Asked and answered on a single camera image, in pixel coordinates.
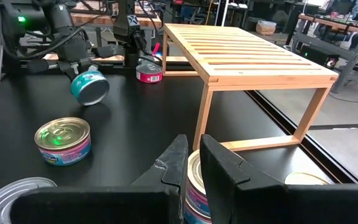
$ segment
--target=pink label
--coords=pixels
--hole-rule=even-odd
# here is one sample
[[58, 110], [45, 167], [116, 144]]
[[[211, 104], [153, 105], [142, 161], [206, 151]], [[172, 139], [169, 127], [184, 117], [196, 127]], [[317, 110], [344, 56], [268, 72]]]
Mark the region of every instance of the pink label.
[[136, 78], [144, 83], [157, 83], [162, 80], [162, 72], [153, 75], [136, 72]]

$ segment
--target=gray floor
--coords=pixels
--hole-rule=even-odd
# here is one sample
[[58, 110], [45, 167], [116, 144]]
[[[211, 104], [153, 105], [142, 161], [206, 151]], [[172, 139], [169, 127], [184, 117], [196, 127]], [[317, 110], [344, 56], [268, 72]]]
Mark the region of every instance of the gray floor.
[[[313, 96], [314, 89], [264, 90], [262, 93], [298, 123]], [[332, 95], [340, 99], [358, 101], [358, 83], [350, 83], [338, 94]], [[313, 124], [358, 124], [358, 103], [340, 101], [328, 96]]]
[[358, 129], [309, 131], [309, 134], [358, 176]]

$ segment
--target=tipped over can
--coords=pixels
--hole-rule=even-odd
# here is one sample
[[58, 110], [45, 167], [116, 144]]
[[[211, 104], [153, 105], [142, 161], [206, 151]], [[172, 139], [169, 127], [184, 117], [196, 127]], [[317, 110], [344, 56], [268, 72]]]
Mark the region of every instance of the tipped over can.
[[110, 84], [97, 70], [79, 74], [71, 83], [71, 93], [84, 106], [99, 103], [110, 90]]
[[39, 128], [34, 141], [49, 164], [72, 165], [91, 150], [90, 126], [80, 118], [56, 119]]

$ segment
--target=tuna can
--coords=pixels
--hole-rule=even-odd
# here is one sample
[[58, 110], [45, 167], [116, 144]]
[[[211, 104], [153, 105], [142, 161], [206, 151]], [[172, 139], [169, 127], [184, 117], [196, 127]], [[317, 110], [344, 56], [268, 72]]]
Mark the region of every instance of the tuna can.
[[196, 209], [194, 209], [189, 202], [186, 199], [186, 204], [185, 204], [185, 220], [189, 223], [189, 224], [210, 224], [211, 222], [211, 218], [207, 217], [205, 215], [200, 214], [199, 212], [197, 212]]
[[99, 103], [108, 94], [109, 89], [109, 82], [97, 70], [83, 72], [71, 83], [71, 93], [84, 106]]
[[162, 67], [152, 63], [136, 66], [136, 78], [144, 83], [157, 83], [162, 80]]
[[326, 185], [329, 183], [327, 181], [323, 180], [322, 178], [315, 176], [313, 174], [308, 174], [305, 172], [293, 172], [285, 178], [284, 184]]
[[186, 198], [198, 212], [210, 216], [208, 201], [201, 175], [200, 150], [194, 151], [188, 158]]
[[0, 189], [0, 224], [10, 224], [9, 212], [13, 201], [20, 195], [41, 187], [56, 187], [57, 185], [46, 178], [31, 177], [13, 182]]
[[49, 164], [72, 165], [91, 150], [90, 126], [80, 118], [56, 119], [39, 128], [34, 141]]

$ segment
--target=black table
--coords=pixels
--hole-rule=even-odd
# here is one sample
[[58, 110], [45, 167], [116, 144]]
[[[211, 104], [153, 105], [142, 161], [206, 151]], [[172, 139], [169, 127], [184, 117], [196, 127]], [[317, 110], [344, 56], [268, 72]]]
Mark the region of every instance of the black table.
[[[193, 142], [203, 82], [164, 78], [148, 85], [134, 75], [106, 75], [111, 85], [100, 103], [81, 107], [63, 75], [9, 77], [0, 86], [0, 188], [26, 177], [46, 177], [59, 186], [129, 185], [177, 136]], [[48, 165], [34, 143], [46, 122], [67, 116], [87, 120], [92, 150], [68, 167]], [[206, 133], [218, 141], [281, 136], [283, 131], [243, 91], [216, 92]], [[329, 180], [296, 146], [240, 152], [257, 168], [283, 181], [293, 171]]]

